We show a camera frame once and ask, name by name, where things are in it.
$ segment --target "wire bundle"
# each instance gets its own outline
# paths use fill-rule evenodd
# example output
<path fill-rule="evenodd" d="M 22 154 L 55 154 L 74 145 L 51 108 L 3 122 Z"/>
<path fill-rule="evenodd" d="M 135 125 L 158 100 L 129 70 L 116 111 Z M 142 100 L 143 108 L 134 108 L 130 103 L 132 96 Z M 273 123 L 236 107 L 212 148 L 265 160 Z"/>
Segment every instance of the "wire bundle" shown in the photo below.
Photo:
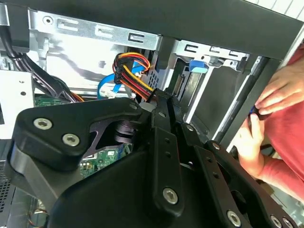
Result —
<path fill-rule="evenodd" d="M 60 99 L 64 102 L 75 103 L 84 101 L 79 95 L 72 93 L 64 81 L 49 75 L 26 54 L 15 52 L 12 47 L 12 40 L 8 26 L 0 26 L 0 38 L 8 57 L 14 62 L 16 68 L 19 71 L 32 73 L 34 85 L 37 89 L 50 97 Z"/>
<path fill-rule="evenodd" d="M 47 219 L 48 219 L 48 213 L 47 213 L 46 210 L 40 209 L 40 208 L 36 209 L 33 213 L 31 213 L 31 214 L 29 215 L 29 218 L 28 218 L 28 219 L 29 219 L 29 220 L 28 220 L 28 223 L 29 223 L 33 228 L 43 228 L 43 227 L 44 227 L 44 226 L 37 226 L 37 225 L 35 225 L 35 223 L 32 221 L 32 216 L 33 216 L 34 214 L 40 214 L 40 213 L 46 214 Z"/>
<path fill-rule="evenodd" d="M 128 52 L 116 56 L 112 66 L 114 73 L 117 71 L 118 60 L 123 58 L 127 58 L 126 60 L 129 59 L 130 61 L 134 61 L 139 65 L 143 66 L 144 72 L 148 71 L 151 67 L 150 62 L 145 56 L 136 52 Z M 120 82 L 132 89 L 135 93 L 137 93 L 145 101 L 147 101 L 151 93 L 153 92 L 153 89 L 147 84 L 145 84 L 143 81 L 141 81 L 137 76 L 135 76 L 126 65 L 123 65 L 122 67 L 123 68 L 121 71 Z"/>

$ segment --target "yellow wire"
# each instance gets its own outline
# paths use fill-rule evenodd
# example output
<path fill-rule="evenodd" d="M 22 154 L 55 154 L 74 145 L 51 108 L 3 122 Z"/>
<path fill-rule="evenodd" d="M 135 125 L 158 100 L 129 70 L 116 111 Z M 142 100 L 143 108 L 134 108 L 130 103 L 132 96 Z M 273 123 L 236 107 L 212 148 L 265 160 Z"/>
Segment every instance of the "yellow wire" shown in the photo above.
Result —
<path fill-rule="evenodd" d="M 139 82 L 140 84 L 142 84 L 145 88 L 147 88 L 148 90 L 150 90 L 151 92 L 153 92 L 154 90 L 148 86 L 147 84 L 145 84 L 144 82 L 142 82 L 141 80 L 139 80 L 134 74 L 132 74 L 132 72 L 124 65 L 123 66 L 124 69 L 126 70 L 126 72 L 133 78 L 135 79 L 137 82 Z"/>
<path fill-rule="evenodd" d="M 124 57 L 124 56 L 128 56 L 128 55 L 139 55 L 139 56 L 145 58 L 145 59 L 147 60 L 147 62 L 149 63 L 149 64 L 148 64 L 148 68 L 151 67 L 151 64 L 150 64 L 149 60 L 148 60 L 145 56 L 143 56 L 142 54 L 139 54 L 139 53 L 136 53 L 136 52 L 126 52 L 126 53 L 122 53 L 122 54 L 119 56 L 119 58 Z"/>

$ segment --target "hand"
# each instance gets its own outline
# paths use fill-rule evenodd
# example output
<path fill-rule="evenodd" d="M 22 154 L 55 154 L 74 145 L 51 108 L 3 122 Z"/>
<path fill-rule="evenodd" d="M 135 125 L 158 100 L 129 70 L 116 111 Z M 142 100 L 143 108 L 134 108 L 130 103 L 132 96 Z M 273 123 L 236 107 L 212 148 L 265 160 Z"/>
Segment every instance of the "hand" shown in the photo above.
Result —
<path fill-rule="evenodd" d="M 250 115 L 251 130 L 246 119 L 232 143 L 237 147 L 238 158 L 242 167 L 252 176 L 258 178 L 264 168 L 264 157 L 260 146 L 264 139 L 264 121 L 256 114 Z"/>
<path fill-rule="evenodd" d="M 256 102 L 261 115 L 304 101 L 304 58 L 276 72 Z"/>

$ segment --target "red shirt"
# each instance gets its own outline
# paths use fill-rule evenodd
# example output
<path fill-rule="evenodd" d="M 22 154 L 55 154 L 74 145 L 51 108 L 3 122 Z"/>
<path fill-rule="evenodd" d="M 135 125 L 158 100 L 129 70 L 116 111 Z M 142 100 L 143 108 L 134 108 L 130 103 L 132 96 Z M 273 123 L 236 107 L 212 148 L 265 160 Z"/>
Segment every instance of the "red shirt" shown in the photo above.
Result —
<path fill-rule="evenodd" d="M 304 45 L 289 64 L 304 56 Z M 272 159 L 261 179 L 304 202 L 304 102 L 272 113 L 265 121 L 265 134 L 282 160 Z"/>

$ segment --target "ventilation holes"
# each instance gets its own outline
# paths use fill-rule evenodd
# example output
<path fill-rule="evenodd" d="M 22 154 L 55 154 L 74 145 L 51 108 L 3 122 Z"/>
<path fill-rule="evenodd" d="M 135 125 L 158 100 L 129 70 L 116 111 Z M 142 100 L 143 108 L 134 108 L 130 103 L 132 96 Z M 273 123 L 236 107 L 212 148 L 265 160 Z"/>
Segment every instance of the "ventilation holes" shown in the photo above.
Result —
<path fill-rule="evenodd" d="M 158 81 L 159 81 L 159 78 L 157 77 L 157 75 L 152 72 L 151 73 L 151 76 L 150 76 L 150 80 L 149 80 L 149 86 L 152 87 L 152 88 L 156 88 L 157 87 L 157 84 L 158 84 Z"/>
<path fill-rule="evenodd" d="M 4 175 L 4 164 L 0 164 L 0 213 L 3 212 L 5 206 L 5 200 L 10 190 L 10 183 Z"/>

